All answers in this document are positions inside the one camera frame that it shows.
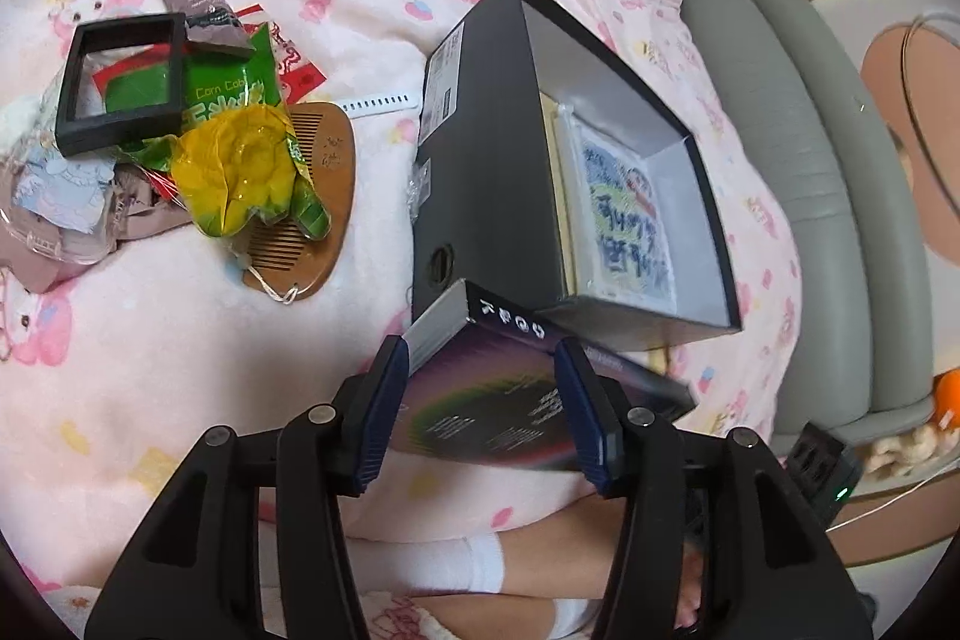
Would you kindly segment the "black Smart Devil box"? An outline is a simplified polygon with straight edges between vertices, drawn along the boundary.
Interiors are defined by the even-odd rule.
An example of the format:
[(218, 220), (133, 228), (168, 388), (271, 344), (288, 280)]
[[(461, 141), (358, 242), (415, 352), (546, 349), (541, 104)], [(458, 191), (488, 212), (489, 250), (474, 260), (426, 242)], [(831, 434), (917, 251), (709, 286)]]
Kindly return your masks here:
[(555, 383), (553, 353), (565, 338), (583, 346), (622, 431), (633, 408), (665, 420), (692, 411), (680, 381), (460, 280), (404, 335), (410, 380), (392, 447), (454, 463), (581, 471)]

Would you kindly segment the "cartoon bead art board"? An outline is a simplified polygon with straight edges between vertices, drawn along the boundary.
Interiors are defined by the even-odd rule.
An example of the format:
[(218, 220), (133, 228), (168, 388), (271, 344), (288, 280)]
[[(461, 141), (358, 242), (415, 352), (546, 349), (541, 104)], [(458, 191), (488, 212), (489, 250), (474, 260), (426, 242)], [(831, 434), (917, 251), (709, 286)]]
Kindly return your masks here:
[(646, 161), (576, 115), (566, 128), (581, 289), (599, 301), (675, 314), (674, 263)]

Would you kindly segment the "green sweet corn snack bag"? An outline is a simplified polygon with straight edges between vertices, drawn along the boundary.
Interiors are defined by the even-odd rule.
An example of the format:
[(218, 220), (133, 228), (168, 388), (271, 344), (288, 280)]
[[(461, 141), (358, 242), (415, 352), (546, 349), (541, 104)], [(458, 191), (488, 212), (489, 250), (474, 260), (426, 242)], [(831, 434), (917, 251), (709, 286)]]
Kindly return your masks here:
[(182, 130), (148, 140), (132, 158), (171, 177), (197, 227), (233, 237), (251, 221), (274, 224), (290, 211), (306, 174), (278, 84), (267, 28), (249, 35), (241, 58), (195, 50), (184, 60)]

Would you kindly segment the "beige garment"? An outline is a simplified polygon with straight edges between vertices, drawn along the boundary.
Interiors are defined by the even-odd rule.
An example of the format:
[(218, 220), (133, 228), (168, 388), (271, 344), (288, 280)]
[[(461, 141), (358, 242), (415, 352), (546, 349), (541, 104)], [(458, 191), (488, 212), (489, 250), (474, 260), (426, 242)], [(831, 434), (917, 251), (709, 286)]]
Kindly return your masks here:
[(124, 242), (190, 223), (137, 167), (10, 164), (2, 172), (2, 269), (31, 292), (81, 275)]

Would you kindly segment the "small black square frame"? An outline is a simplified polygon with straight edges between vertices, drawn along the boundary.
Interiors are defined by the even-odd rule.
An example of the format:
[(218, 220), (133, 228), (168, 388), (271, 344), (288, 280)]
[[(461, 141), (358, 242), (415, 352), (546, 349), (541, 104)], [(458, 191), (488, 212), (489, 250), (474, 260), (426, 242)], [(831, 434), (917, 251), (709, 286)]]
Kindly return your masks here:
[[(88, 58), (136, 49), (132, 67), (121, 62), (91, 76), (104, 110), (82, 112), (78, 101)], [(78, 26), (71, 39), (59, 104), (55, 144), (65, 158), (132, 145), (181, 131), (184, 96), (185, 16), (145, 14)]]

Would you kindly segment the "grey upholstered headboard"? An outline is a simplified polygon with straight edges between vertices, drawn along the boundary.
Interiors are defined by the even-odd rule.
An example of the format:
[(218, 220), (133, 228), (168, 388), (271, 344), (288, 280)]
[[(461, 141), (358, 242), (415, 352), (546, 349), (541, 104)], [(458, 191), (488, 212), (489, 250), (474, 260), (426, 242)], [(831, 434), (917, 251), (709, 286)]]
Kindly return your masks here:
[(859, 71), (809, 0), (683, 0), (722, 108), (799, 250), (799, 341), (773, 448), (813, 422), (853, 445), (932, 413), (918, 209)]

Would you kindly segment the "wooden comb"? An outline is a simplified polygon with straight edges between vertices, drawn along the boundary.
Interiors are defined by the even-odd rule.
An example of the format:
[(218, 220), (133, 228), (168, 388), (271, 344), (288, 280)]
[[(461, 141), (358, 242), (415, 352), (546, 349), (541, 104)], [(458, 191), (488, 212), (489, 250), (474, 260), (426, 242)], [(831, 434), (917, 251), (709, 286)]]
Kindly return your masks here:
[(306, 299), (334, 271), (347, 236), (355, 195), (352, 122), (340, 107), (301, 103), (288, 107), (296, 135), (293, 151), (306, 166), (283, 220), (255, 220), (236, 250), (242, 282), (279, 304)]

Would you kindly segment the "person's leg white sock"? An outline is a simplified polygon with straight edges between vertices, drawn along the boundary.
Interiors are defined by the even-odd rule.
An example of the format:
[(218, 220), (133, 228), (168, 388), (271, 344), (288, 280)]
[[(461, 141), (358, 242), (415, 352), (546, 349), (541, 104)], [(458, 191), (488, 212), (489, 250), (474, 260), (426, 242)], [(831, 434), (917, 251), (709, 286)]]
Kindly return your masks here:
[(432, 617), (457, 638), (574, 638), (599, 614), (621, 500), (581, 498), (544, 520), (436, 542), (348, 542), (363, 593), (392, 594), (400, 617), (430, 637)]

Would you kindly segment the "black cardboard storage box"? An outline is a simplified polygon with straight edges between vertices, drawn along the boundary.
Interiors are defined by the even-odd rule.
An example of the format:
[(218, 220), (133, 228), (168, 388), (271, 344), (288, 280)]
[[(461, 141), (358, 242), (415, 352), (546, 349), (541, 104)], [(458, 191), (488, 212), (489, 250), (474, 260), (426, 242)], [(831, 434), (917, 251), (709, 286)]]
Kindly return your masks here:
[[(639, 152), (658, 192), (677, 312), (581, 289), (566, 120)], [(617, 351), (737, 333), (731, 255), (695, 136), (553, 0), (480, 0), (425, 71), (415, 158), (412, 304), (460, 280)]]

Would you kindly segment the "red paper packet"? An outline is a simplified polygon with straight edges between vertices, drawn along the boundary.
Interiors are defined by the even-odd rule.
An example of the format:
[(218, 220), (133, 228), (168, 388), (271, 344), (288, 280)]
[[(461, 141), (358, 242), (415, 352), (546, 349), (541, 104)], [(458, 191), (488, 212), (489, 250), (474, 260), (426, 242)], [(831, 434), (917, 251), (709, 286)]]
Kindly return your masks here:
[(286, 104), (301, 103), (302, 99), (306, 99), (314, 89), (320, 88), (327, 81), (327, 76), (304, 55), (298, 44), (286, 35), (277, 21), (260, 5), (241, 8), (238, 18), (249, 35), (259, 28), (267, 28), (278, 84)]

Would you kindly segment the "brown hand cream tube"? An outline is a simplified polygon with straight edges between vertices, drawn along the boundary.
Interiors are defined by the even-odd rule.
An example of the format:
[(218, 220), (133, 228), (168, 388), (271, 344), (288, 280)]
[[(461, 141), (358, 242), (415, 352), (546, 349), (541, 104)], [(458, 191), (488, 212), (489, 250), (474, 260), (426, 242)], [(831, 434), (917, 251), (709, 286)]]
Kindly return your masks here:
[(185, 37), (197, 49), (235, 57), (249, 57), (254, 53), (249, 35), (226, 0), (163, 0), (163, 3), (169, 13), (182, 14)]

